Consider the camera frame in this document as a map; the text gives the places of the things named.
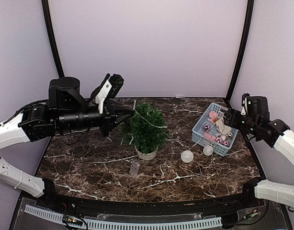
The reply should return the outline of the clear string light garland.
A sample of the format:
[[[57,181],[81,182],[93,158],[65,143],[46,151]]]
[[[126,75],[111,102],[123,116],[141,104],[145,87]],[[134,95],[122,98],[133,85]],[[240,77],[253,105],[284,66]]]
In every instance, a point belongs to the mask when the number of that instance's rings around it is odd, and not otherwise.
[[[168,136],[156,157],[139,160],[134,147],[123,146],[123,156],[133,158],[116,166],[116,175],[126,181],[168,180],[175,176],[194,175],[196,178],[223,181],[234,172],[230,159],[217,154],[205,156],[203,148],[192,141],[192,128],[211,103],[226,106],[222,98],[122,98],[123,105],[133,108],[150,104],[163,112]]]

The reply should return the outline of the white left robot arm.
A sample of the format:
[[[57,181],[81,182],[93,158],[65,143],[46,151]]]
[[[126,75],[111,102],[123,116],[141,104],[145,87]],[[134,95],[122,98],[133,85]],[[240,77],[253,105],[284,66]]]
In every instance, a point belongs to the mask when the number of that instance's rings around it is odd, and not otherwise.
[[[119,74],[107,74],[90,98],[80,94],[80,81],[74,77],[53,79],[48,87],[48,99],[32,102],[0,123],[0,150],[6,147],[35,142],[46,137],[63,135],[75,130],[97,127],[103,137],[126,119],[134,110],[113,101],[124,84]],[[61,205],[51,180],[39,178],[10,165],[0,156],[0,179],[29,193],[51,209]]]

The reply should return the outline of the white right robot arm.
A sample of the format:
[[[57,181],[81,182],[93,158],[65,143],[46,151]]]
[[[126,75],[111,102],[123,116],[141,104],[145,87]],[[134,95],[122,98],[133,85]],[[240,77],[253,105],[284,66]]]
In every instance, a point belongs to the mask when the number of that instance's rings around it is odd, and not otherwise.
[[[266,173],[243,185],[238,204],[248,208],[256,199],[264,199],[294,211],[294,131],[271,117],[265,96],[245,93],[240,109],[230,108],[225,116],[225,125],[255,139],[253,148]]]

